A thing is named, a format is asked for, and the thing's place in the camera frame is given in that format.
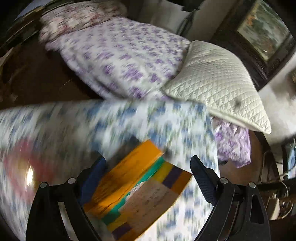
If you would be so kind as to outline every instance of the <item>black clamp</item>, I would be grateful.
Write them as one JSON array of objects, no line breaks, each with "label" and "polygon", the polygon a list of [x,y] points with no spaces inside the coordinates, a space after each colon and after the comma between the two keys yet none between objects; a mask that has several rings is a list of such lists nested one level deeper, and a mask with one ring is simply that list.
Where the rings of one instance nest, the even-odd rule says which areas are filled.
[{"label": "black clamp", "polygon": [[[197,156],[190,161],[191,171],[213,210],[194,241],[270,241],[267,214],[256,185],[234,185],[206,168]],[[106,170],[101,156],[91,168],[83,170],[64,184],[41,183],[33,201],[26,241],[70,241],[58,202],[64,202],[75,234],[80,241],[101,241],[82,206],[92,194]]]},{"label": "black clamp", "polygon": [[265,207],[257,186],[234,185],[206,168],[197,156],[190,168],[213,210],[195,241],[270,241]]}]

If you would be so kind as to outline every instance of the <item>orange book cover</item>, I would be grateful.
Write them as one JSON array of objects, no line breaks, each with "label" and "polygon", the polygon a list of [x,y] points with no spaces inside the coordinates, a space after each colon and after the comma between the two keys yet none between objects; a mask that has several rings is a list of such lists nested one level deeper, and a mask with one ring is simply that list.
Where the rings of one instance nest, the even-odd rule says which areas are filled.
[{"label": "orange book cover", "polygon": [[92,199],[84,210],[97,217],[108,213],[140,180],[162,152],[145,141],[120,161],[101,179]]}]

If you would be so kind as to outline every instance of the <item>purple floral blanket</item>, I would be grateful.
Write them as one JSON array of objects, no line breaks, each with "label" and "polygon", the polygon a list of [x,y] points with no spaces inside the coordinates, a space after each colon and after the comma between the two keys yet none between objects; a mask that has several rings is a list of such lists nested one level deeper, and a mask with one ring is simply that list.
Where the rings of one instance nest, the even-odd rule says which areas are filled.
[{"label": "purple floral blanket", "polygon": [[233,161],[237,168],[251,163],[249,130],[217,117],[212,119],[220,161]]},{"label": "purple floral blanket", "polygon": [[182,67],[190,41],[124,17],[74,31],[46,44],[104,98],[162,97]]}]

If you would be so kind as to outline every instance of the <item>dark wooden floor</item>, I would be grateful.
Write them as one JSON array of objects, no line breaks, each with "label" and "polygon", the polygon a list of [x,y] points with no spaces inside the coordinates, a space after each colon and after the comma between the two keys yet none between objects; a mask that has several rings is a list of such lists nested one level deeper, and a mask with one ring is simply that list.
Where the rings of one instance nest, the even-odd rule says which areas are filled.
[{"label": "dark wooden floor", "polygon": [[38,36],[26,41],[19,53],[4,66],[3,81],[16,69],[23,70],[12,82],[13,103],[5,99],[0,108],[40,104],[53,101],[101,99],[71,71],[58,52],[46,52],[38,43]]},{"label": "dark wooden floor", "polygon": [[[249,131],[249,133],[251,140],[251,163],[238,169],[231,161],[224,166],[219,166],[221,177],[226,177],[235,184],[247,185],[249,182],[259,183],[260,181],[264,150],[255,133],[253,131]],[[273,160],[266,158],[262,171],[263,182],[267,181],[268,168],[270,179],[274,178],[273,164],[275,165]]]}]

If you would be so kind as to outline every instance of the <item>blanket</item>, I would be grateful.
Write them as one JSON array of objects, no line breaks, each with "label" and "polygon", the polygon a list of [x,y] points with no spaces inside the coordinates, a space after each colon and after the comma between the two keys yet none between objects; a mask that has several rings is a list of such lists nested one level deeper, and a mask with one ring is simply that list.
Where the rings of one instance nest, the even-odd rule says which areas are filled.
[{"label": "blanket", "polygon": [[117,1],[83,1],[58,7],[40,18],[43,27],[39,41],[53,41],[58,36],[84,29],[114,16],[125,16],[126,7]]},{"label": "blanket", "polygon": [[102,86],[119,98],[146,99],[182,67],[190,41],[164,29],[124,17],[69,34],[46,44],[99,95]]},{"label": "blanket", "polygon": [[[34,150],[42,153],[40,161],[57,166],[55,175],[63,183],[92,164],[92,151],[100,152],[108,162],[132,136],[141,142],[150,139],[165,152],[166,161],[186,171],[191,171],[190,158],[197,155],[219,175],[210,118],[203,104],[85,101],[2,111],[0,211],[20,241],[25,241],[31,202],[19,196],[8,178],[3,163],[6,153],[20,140],[30,140]],[[174,205],[137,240],[194,240],[211,210],[193,178]]]}]

